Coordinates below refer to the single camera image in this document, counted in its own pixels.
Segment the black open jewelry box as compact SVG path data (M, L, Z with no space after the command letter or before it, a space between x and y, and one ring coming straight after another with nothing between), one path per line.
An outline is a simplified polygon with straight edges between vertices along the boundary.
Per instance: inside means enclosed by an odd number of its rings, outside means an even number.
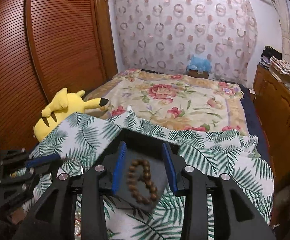
M126 144L123 164L118 168L119 183L114 183L111 194L132 206L151 213L163 195L167 175L163 162L162 148L166 141L128 129L122 129L97 158L95 165L105 166L109 180L112 181L120 144ZM149 187L145 184L144 174L150 174L150 181L157 188L156 200L152 201Z

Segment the yellow Pikachu plush toy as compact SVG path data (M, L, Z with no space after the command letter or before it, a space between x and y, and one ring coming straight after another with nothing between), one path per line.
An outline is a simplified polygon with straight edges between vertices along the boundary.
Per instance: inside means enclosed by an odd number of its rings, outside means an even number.
M95 98L83 100L84 90L69 93L67 88L59 90L52 101L42 110L41 117L33 127L34 137L42 142L63 120L73 113L85 113L87 109L104 108L109 100Z

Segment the wooden sideboard cabinet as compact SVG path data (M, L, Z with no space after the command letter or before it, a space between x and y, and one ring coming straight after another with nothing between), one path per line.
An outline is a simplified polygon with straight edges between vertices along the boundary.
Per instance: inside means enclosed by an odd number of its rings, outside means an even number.
M290 202L290 90L258 65L254 106L265 134L274 174L273 218Z

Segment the brown louvered wardrobe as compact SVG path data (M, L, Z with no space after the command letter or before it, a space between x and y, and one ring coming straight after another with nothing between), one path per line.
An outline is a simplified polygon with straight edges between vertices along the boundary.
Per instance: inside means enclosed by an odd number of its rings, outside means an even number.
M108 0L0 0L0 150L31 148L56 92L117 74Z

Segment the floral bed blanket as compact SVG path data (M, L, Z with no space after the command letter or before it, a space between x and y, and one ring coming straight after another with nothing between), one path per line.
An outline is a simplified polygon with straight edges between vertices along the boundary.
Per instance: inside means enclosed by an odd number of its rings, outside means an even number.
M85 100L109 100L103 109L88 111L102 119L121 115L131 107L137 117L167 129L236 129L247 135L243 95L240 87L231 83L127 69L88 93Z

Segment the small cardboard box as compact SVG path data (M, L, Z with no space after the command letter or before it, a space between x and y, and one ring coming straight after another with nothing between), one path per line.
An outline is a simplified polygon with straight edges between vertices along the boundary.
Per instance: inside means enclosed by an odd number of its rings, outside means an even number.
M208 79L209 73L206 71L199 72L197 70L188 70L187 74L191 77L195 78L203 78L203 79Z

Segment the stack of folded fabrics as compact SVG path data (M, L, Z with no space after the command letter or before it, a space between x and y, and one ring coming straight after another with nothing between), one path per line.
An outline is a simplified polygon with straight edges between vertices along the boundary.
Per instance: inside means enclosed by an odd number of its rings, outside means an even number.
M286 60L279 60L272 56L270 58L270 70L275 73L281 81L290 83L290 63Z

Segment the blue plush toy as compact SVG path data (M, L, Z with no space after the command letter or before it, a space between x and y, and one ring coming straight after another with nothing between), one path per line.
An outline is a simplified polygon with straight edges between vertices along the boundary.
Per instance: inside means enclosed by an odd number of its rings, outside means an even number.
M208 59L202 59L200 57L196 57L192 55L191 59L188 62L188 65L186 67L187 71L194 70L198 73L202 72L211 72L211 63Z

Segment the dark folded clothes pile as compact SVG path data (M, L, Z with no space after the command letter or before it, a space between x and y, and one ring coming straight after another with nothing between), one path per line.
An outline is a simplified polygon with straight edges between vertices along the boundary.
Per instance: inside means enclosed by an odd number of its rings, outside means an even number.
M259 64L265 68L269 68L270 59L272 57L275 57L278 60L282 60L282 53L272 48L271 46L265 46L264 50L262 51Z

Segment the pink circle pattern curtain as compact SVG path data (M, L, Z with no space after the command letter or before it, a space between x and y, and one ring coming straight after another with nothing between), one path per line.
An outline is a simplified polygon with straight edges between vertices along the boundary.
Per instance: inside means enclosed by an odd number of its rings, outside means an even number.
M113 0L125 68L184 74L192 55L211 76L246 85L257 40L249 0Z

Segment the beige tied side curtain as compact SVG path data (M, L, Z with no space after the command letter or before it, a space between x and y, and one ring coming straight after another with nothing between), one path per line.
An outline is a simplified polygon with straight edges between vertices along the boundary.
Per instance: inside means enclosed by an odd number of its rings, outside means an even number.
M282 58L290 63L290 14L286 0L271 0L279 16L282 34Z

